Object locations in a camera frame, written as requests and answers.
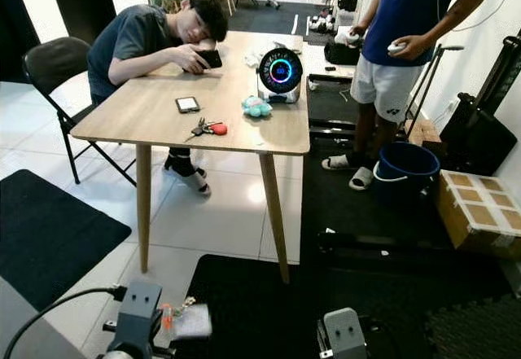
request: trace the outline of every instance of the table leg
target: table leg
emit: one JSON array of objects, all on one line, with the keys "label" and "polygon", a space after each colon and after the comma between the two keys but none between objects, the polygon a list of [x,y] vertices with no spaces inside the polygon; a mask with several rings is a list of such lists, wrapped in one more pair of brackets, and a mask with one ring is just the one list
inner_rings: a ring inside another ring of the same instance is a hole
[{"label": "table leg", "polygon": [[274,232],[275,247],[277,248],[278,266],[280,267],[282,281],[288,284],[290,282],[290,274],[287,268],[286,241],[284,239],[282,211],[280,208],[280,199],[278,197],[274,156],[273,154],[262,153],[259,154],[259,160],[260,169],[262,171],[262,180],[264,181],[266,201],[268,203],[269,220],[271,221],[271,229]]},{"label": "table leg", "polygon": [[141,272],[148,270],[148,240],[150,237],[151,146],[136,146],[138,171],[138,234]]}]

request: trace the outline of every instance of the white cloth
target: white cloth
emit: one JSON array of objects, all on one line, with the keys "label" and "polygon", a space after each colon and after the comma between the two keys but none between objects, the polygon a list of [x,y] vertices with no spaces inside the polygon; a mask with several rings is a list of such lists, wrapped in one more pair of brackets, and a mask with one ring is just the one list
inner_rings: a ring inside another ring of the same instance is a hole
[{"label": "white cloth", "polygon": [[409,93],[422,69],[423,66],[383,66],[360,55],[351,95],[360,104],[374,103],[376,112],[383,119],[399,124],[405,119]]}]

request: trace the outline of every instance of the white tile floor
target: white tile floor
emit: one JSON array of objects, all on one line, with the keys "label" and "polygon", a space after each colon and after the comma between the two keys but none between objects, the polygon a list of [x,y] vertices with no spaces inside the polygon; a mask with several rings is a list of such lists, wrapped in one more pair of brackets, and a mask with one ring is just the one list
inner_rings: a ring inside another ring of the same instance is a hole
[{"label": "white tile floor", "polygon": [[[74,78],[55,99],[78,109],[89,101],[85,75]],[[134,157],[132,146],[100,143],[120,164]],[[72,140],[78,152],[85,143]],[[127,284],[133,279],[163,287],[161,300],[179,304],[198,259],[205,253],[276,260],[261,168],[248,153],[193,151],[208,170],[212,197],[201,199],[163,170],[168,149],[153,149],[150,269],[139,271],[136,191],[93,149],[79,160],[81,184],[72,178],[55,110],[30,85],[0,82],[0,178],[29,169],[69,194],[130,226],[132,234],[100,261],[69,292]],[[279,194],[291,263],[299,262],[302,158],[275,157]],[[135,165],[129,170],[135,177]],[[118,303],[105,295],[86,296],[49,313],[46,319],[87,357],[107,347],[112,335],[101,325],[114,318]]]}]

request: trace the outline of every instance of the smartphone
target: smartphone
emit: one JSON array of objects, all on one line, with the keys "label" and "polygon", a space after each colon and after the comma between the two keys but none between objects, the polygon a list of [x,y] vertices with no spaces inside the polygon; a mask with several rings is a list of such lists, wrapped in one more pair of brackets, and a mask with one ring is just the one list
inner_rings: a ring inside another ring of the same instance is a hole
[{"label": "smartphone", "polygon": [[201,109],[195,97],[181,97],[176,99],[176,104],[180,113],[197,112]]},{"label": "smartphone", "polygon": [[205,50],[205,51],[196,51],[197,54],[206,60],[211,68],[220,68],[222,67],[221,56],[219,56],[219,51],[217,50]]}]

